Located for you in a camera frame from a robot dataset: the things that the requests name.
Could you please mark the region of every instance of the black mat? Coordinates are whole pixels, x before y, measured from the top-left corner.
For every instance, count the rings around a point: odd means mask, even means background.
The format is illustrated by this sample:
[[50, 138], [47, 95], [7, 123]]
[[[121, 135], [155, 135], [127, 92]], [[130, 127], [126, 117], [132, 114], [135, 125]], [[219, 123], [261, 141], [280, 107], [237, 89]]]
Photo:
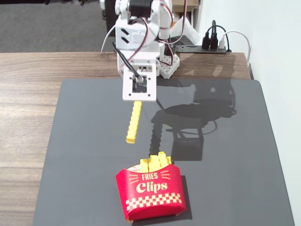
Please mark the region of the black mat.
[[187, 211], [137, 221], [165, 226], [293, 226], [261, 86], [246, 80], [158, 80], [143, 103], [135, 145], [133, 103], [120, 79], [62, 83], [34, 226], [119, 226], [115, 175], [165, 151], [181, 168]]

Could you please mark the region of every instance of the wooden desk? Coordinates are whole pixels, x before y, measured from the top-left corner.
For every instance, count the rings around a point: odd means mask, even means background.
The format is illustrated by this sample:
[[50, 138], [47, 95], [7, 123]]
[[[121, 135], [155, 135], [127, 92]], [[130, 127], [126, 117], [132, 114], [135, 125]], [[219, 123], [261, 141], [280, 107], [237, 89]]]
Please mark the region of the wooden desk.
[[[250, 79], [242, 53], [180, 58], [173, 78]], [[119, 78], [116, 54], [0, 54], [0, 226], [32, 225], [59, 89], [68, 78]]]

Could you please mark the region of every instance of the red fries box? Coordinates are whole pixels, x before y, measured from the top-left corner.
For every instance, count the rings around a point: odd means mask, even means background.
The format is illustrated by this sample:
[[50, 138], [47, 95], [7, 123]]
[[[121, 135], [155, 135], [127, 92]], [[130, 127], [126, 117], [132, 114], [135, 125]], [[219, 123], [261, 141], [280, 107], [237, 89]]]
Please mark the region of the red fries box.
[[127, 221], [178, 215], [186, 210], [180, 169], [167, 165], [154, 172], [123, 169], [116, 175]]

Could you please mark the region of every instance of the floor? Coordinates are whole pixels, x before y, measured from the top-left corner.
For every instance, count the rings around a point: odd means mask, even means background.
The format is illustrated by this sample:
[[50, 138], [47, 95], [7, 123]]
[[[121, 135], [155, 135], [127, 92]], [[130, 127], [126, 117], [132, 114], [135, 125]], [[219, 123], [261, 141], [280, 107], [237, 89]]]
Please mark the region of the floor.
[[[0, 53], [100, 51], [107, 33], [97, 0], [0, 5]], [[104, 51], [113, 51], [107, 41]]]

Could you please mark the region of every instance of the black cable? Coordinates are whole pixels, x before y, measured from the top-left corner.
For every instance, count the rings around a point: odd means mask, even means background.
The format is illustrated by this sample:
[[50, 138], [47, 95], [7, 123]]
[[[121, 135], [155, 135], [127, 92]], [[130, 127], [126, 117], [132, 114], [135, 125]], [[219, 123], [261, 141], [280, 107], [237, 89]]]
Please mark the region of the black cable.
[[[216, 21], [215, 20], [213, 20], [212, 21], [212, 26], [215, 26], [216, 25]], [[210, 37], [210, 39], [212, 39], [212, 37], [213, 37], [213, 33], [216, 33], [216, 27], [213, 27], [214, 29], [212, 29], [212, 32], [211, 32], [211, 37]]]
[[[222, 26], [219, 26], [219, 25], [213, 25], [211, 27], [208, 28], [207, 32], [210, 31], [211, 28], [222, 28], [224, 32], [226, 32], [226, 30], [222, 27]], [[229, 45], [229, 39], [228, 39], [228, 34], [226, 34], [226, 39], [227, 39], [227, 45], [228, 45], [228, 51], [230, 50], [230, 45]]]
[[124, 62], [124, 64], [134, 73], [135, 76], [139, 76], [140, 77], [140, 74], [135, 70], [135, 68], [133, 68], [133, 66], [129, 63], [129, 61], [127, 60], [127, 58], [116, 47], [116, 44], [114, 42], [112, 42], [112, 44], [113, 44], [113, 47], [116, 49], [116, 52], [119, 54], [120, 58]]

